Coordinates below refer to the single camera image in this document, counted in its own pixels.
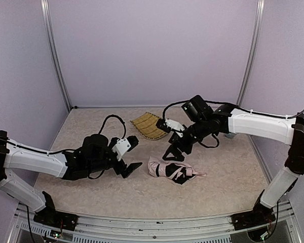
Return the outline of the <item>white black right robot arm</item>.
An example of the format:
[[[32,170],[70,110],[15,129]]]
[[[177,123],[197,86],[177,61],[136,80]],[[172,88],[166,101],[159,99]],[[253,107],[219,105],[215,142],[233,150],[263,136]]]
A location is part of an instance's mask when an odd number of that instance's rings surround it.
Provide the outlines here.
[[[157,121],[157,128],[166,133],[172,132],[170,146],[163,159],[184,161],[184,154],[192,152],[195,143],[201,144],[209,135],[216,138],[218,134],[246,134],[279,141],[289,146],[288,156],[283,168],[262,192],[254,205],[261,209],[273,208],[278,200],[292,188],[298,178],[304,174],[304,112],[289,115],[246,110],[238,105],[218,102],[213,110],[212,102],[200,95],[180,101],[182,110],[192,121],[186,127],[181,123],[166,118],[163,113]]]

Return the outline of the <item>pink folding umbrella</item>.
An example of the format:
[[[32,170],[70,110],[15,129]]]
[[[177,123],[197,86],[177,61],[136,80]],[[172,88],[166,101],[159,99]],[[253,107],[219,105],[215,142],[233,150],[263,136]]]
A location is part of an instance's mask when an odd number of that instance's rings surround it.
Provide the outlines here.
[[[207,174],[196,171],[190,164],[185,162],[166,162],[155,157],[150,157],[147,163],[148,172],[155,178],[166,177],[176,184],[184,184],[195,177],[204,177]]]

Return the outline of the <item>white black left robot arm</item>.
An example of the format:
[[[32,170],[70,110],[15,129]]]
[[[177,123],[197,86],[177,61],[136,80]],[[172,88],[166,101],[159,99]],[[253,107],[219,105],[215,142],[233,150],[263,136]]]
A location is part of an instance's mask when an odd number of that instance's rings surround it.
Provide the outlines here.
[[[138,145],[136,136],[108,138],[102,134],[87,136],[77,149],[61,151],[39,150],[11,140],[7,132],[0,130],[0,190],[40,212],[54,208],[51,196],[38,191],[13,173],[23,169],[44,173],[62,180],[91,179],[92,173],[113,169],[117,175],[127,178],[142,163],[127,165],[123,156]]]

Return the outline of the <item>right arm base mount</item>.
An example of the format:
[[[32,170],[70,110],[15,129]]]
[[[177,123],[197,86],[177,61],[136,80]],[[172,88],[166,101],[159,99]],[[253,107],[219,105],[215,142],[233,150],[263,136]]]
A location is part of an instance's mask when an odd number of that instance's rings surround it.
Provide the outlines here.
[[[251,228],[276,220],[273,208],[267,208],[260,203],[263,192],[264,190],[257,198],[252,210],[231,215],[232,224],[235,230]]]

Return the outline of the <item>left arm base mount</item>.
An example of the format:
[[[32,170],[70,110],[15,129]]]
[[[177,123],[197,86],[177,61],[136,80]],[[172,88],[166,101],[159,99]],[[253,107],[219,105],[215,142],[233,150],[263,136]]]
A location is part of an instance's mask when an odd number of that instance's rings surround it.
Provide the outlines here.
[[[35,212],[34,222],[60,228],[61,230],[74,231],[79,219],[78,215],[57,211],[51,196],[44,191],[43,195],[45,198],[45,207]]]

